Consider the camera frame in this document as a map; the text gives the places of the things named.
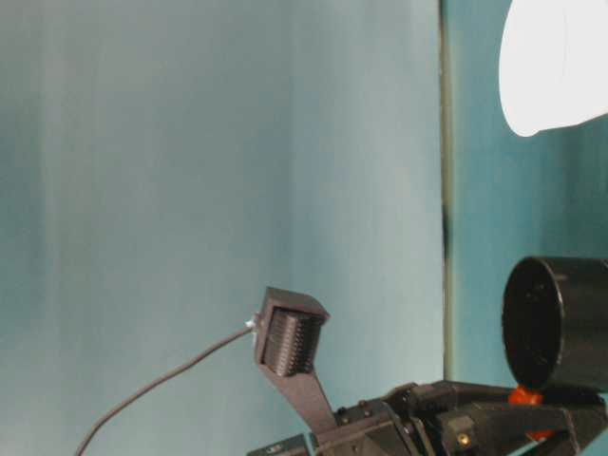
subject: light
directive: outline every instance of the light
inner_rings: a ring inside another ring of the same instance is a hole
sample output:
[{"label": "light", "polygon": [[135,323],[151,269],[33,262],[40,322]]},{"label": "light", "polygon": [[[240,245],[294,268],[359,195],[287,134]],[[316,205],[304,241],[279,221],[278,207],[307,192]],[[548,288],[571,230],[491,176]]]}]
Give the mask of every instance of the light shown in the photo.
[{"label": "light", "polygon": [[513,0],[499,73],[520,136],[608,113],[608,0]]}]

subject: black cable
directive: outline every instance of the black cable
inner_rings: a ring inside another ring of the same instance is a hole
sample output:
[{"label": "black cable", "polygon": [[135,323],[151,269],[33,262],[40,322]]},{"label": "black cable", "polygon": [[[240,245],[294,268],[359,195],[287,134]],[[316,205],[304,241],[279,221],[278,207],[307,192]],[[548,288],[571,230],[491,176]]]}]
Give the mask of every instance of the black cable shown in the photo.
[{"label": "black cable", "polygon": [[107,423],[109,420],[111,420],[116,415],[118,415],[122,410],[126,409],[128,406],[133,404],[144,394],[153,390],[155,387],[166,382],[167,380],[171,380],[173,377],[180,375],[181,373],[184,373],[185,371],[188,371],[189,369],[195,367],[200,361],[205,359],[211,353],[221,349],[222,347],[237,340],[238,338],[242,337],[243,335],[250,333],[253,329],[254,329],[254,325],[248,323],[247,326],[245,328],[243,328],[242,330],[235,332],[232,335],[229,335],[225,339],[220,340],[218,343],[212,345],[207,350],[203,351],[202,353],[200,353],[197,356],[195,356],[194,358],[192,358],[190,361],[182,364],[181,366],[177,366],[176,368],[170,370],[165,375],[157,378],[156,380],[152,381],[151,383],[149,383],[149,384],[145,385],[144,387],[135,391],[134,394],[132,394],[131,396],[124,399],[120,404],[118,404],[116,407],[114,407],[108,413],[106,413],[104,416],[102,416],[99,420],[97,420],[97,422],[93,425],[93,427],[88,432],[88,434],[83,439],[83,441],[78,445],[78,449],[76,450],[75,456],[82,456],[85,453],[86,447],[88,447],[88,444],[90,444],[91,440],[93,439],[93,437],[95,436],[97,431],[105,423]]}]

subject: orange clip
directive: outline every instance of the orange clip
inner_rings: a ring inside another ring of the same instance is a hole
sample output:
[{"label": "orange clip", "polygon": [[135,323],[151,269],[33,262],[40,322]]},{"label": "orange clip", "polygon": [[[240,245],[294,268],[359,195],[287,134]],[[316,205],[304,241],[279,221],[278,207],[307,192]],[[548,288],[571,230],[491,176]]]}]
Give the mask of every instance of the orange clip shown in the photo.
[{"label": "orange clip", "polygon": [[[516,389],[513,389],[513,392],[509,395],[509,404],[514,406],[539,406],[542,404],[542,400],[542,394],[531,391],[530,389],[526,389],[521,385],[519,385]],[[551,437],[553,432],[550,430],[544,430],[540,432],[530,432],[527,435],[532,440],[539,442]]]}]

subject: black cylinder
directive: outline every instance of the black cylinder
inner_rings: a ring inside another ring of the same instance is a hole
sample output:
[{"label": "black cylinder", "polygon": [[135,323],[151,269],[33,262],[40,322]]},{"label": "black cylinder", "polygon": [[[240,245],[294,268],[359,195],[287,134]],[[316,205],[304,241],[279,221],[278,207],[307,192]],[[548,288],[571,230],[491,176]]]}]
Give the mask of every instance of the black cylinder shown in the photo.
[{"label": "black cylinder", "polygon": [[531,390],[608,391],[608,261],[522,260],[504,291],[503,341]]}]

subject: teal wall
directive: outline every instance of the teal wall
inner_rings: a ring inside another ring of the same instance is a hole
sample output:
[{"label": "teal wall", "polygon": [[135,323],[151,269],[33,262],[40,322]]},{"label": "teal wall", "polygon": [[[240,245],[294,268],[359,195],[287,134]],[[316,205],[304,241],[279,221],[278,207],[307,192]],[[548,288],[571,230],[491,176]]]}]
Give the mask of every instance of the teal wall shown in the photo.
[{"label": "teal wall", "polygon": [[[501,111],[510,2],[444,0],[449,375],[513,385],[504,284],[526,255],[608,256],[608,120],[524,139]],[[603,439],[588,454],[605,454]]]},{"label": "teal wall", "polygon": [[443,376],[439,6],[294,6],[294,287],[333,405]]},{"label": "teal wall", "polygon": [[[0,453],[70,454],[268,284],[332,312],[335,406],[440,378],[438,24],[426,1],[4,2]],[[243,340],[87,454],[303,430]]]},{"label": "teal wall", "polygon": [[[0,453],[67,455],[290,284],[291,5],[10,0],[0,14]],[[299,430],[243,340],[90,455]]]}]

